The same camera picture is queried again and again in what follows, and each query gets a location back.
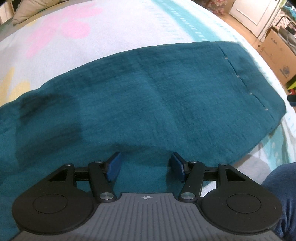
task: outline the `yellow flower print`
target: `yellow flower print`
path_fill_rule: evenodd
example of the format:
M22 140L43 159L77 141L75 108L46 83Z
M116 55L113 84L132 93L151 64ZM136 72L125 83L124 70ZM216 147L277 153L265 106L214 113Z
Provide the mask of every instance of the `yellow flower print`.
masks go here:
M0 80L0 106L4 105L7 102L15 100L22 94L30 91L30 83L28 81L22 81L11 90L10 94L8 94L8 89L11 84L14 73L15 68L12 67L9 69L8 73L6 74L2 82Z

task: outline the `stitched seam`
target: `stitched seam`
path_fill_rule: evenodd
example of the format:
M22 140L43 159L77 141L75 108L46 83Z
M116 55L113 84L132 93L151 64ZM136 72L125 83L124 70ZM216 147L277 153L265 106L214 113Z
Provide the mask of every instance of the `stitched seam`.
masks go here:
M215 42L215 43L218 45L219 49L220 49L221 52L224 54L224 56L227 57L227 61L228 61L228 63L230 64L230 66L232 67L232 69L233 69L233 71L235 72L235 74L236 74L237 76L239 76L239 75L237 74L236 70L234 69L233 65L230 63L230 61L229 61L229 59L228 59L228 56L224 53L224 51L221 49L221 47L219 46L219 44L218 44L217 42ZM243 80L241 79L241 77L239 76L238 78L239 78L239 79L241 80L241 82L244 84L246 90L247 90L247 91L250 91L250 90L247 88L246 84L245 84L245 83L243 82ZM264 105L261 103L261 101L260 101L260 100L259 100L254 94L252 94L252 96L254 96L254 97L258 100L258 102L259 102L259 103L260 103L265 109L267 109L267 107L264 106ZM273 119L274 124L276 125L277 123L276 123L274 117L270 114L269 111L268 111L268 114L269 114L270 117Z

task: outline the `cardboard box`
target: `cardboard box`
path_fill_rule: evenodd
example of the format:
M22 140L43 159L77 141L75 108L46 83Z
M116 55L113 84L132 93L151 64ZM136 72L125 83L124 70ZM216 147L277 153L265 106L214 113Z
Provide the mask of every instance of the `cardboard box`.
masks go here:
M283 85L296 75L296 55L275 31L270 31L258 52Z

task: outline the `metal pivot screw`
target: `metal pivot screw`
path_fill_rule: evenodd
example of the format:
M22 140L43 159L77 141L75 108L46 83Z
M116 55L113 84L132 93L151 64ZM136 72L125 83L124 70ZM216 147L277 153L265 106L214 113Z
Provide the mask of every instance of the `metal pivot screw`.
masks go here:
M110 192L103 192L100 194L100 199L103 199L103 200L110 200L114 197L114 195Z
M195 195L192 192L184 192L181 194L181 198L185 200L192 200L195 198Z

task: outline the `pillow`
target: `pillow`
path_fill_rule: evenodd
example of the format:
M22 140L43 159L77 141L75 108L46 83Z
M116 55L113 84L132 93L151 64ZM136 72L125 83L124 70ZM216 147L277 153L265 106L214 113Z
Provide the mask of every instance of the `pillow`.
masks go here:
M22 23L42 10L60 2L63 2L63 0L22 0L12 19L12 25Z

